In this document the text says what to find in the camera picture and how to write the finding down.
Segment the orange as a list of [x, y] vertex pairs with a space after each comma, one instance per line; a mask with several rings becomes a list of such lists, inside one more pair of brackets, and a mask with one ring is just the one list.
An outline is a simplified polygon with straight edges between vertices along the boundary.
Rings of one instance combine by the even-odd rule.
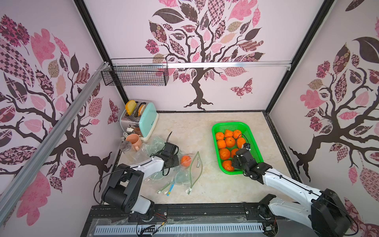
[[232, 148], [235, 145], [235, 139], [233, 137], [225, 138], [226, 147]]
[[240, 131], [240, 130], [235, 130], [235, 131], [233, 131], [233, 138], [234, 139], [239, 139], [239, 138], [241, 138], [242, 137], [242, 132]]
[[227, 148], [222, 148], [219, 150], [219, 156], [221, 160], [225, 161], [231, 157], [231, 152]]
[[241, 149], [242, 146], [246, 143], [246, 139], [244, 137], [240, 137], [237, 139], [236, 143], [237, 143], [237, 147]]
[[218, 149], [224, 149], [227, 147], [225, 140], [217, 140], [217, 147]]
[[234, 132], [231, 131], [231, 130], [226, 129], [226, 131], [224, 133], [224, 136], [225, 136], [225, 138], [233, 137], [234, 136]]
[[217, 141], [219, 141], [219, 140], [224, 140], [224, 139], [225, 139], [225, 135], [224, 135], [224, 133], [222, 133], [222, 132], [217, 132], [217, 133], [215, 134], [215, 137], [216, 137], [216, 140], [217, 140]]
[[238, 150], [239, 150], [238, 148], [235, 148], [231, 151], [231, 158], [234, 158]]
[[222, 167], [224, 170], [229, 171], [229, 172], [233, 172], [235, 170], [235, 168], [232, 166], [231, 160], [223, 161]]

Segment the green plastic basket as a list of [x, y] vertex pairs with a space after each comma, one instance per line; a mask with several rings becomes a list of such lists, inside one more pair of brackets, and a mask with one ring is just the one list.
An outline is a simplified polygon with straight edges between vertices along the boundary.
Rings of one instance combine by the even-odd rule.
[[243, 122], [217, 123], [212, 127], [212, 137], [219, 168], [225, 174], [242, 174], [241, 170], [232, 167], [232, 160], [243, 142], [250, 144], [250, 154], [257, 163], [264, 161], [250, 127]]

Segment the green-zip bag of oranges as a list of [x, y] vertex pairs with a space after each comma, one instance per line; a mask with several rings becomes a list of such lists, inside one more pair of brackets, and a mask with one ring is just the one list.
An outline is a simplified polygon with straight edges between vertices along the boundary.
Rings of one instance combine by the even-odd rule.
[[[168, 135], [167, 139], [165, 140], [165, 143], [166, 142], [171, 143], [170, 142], [170, 136], [171, 136], [171, 133]], [[150, 177], [151, 175], [155, 174], [155, 173], [159, 173], [160, 172], [162, 174], [163, 160], [161, 158], [154, 157], [155, 153], [152, 153], [151, 156], [149, 156], [149, 159], [147, 161], [142, 162], [141, 164], [139, 164], [139, 165], [136, 166], [137, 170], [143, 172], [143, 174], [144, 174], [143, 179], [144, 180], [146, 178]]]

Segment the blue-zip clear bag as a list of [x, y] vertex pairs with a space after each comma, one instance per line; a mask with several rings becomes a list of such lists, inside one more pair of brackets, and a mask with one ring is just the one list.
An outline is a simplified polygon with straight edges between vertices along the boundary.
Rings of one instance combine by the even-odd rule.
[[175, 186], [175, 183], [172, 182], [172, 183], [170, 184], [170, 187], [169, 187], [167, 193], [166, 193], [167, 196], [170, 196], [170, 194], [172, 193], [172, 190], [173, 190], [174, 186]]

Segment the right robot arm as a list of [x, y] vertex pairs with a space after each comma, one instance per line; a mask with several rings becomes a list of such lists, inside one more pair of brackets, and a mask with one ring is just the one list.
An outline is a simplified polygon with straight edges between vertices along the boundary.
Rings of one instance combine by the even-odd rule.
[[232, 166], [241, 170], [244, 176], [293, 199], [288, 202], [272, 194], [266, 195], [258, 205], [258, 214], [264, 220], [284, 217], [313, 229], [319, 237], [342, 237], [357, 225], [336, 192], [309, 187], [267, 163], [258, 163], [251, 155], [248, 143], [236, 151]]

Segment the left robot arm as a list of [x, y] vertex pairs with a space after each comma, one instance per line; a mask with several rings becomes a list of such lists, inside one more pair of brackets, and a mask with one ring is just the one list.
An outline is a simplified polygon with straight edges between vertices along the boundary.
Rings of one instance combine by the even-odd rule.
[[134, 166], [119, 165], [110, 175], [101, 195], [101, 200], [125, 213], [137, 212], [151, 218], [154, 215], [154, 202], [141, 196], [143, 181], [151, 175], [179, 166], [179, 147], [166, 142], [157, 153], [147, 161]]

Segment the pink ceramic mug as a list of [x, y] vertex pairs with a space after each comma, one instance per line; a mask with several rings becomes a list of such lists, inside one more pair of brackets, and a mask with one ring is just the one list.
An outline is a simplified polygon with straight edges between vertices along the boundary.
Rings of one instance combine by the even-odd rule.
[[130, 134], [125, 138], [125, 140], [131, 143], [134, 151], [139, 151], [143, 144], [138, 134]]

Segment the mint green toaster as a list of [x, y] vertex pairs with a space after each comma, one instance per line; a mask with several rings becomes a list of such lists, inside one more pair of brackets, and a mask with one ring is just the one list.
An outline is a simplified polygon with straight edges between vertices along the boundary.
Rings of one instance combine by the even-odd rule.
[[126, 111], [120, 117], [120, 126], [124, 134], [138, 134], [143, 142], [147, 142], [159, 119], [155, 104], [150, 101], [137, 100], [137, 107], [132, 115]]

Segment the clear glass cup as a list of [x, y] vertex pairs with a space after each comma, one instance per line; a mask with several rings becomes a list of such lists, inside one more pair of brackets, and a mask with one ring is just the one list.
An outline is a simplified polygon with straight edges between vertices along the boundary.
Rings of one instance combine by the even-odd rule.
[[123, 152], [126, 153], [129, 150], [132, 149], [132, 143], [130, 141], [122, 141], [120, 144], [119, 149]]

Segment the yellow toast slice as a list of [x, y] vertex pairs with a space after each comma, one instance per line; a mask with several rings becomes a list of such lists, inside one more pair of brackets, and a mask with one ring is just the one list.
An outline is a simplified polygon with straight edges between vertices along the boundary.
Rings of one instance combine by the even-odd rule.
[[130, 100], [125, 105], [125, 111], [128, 116], [132, 115], [133, 111], [137, 107], [137, 102], [135, 100]]

